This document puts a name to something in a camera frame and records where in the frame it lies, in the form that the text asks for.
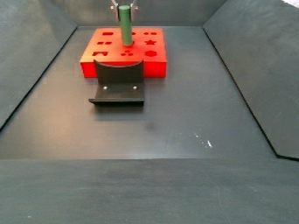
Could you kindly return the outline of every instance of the black plastic piece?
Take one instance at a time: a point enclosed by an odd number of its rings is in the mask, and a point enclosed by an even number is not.
[[[98,93],[94,104],[144,104],[144,62],[131,66],[108,66],[95,61]]]

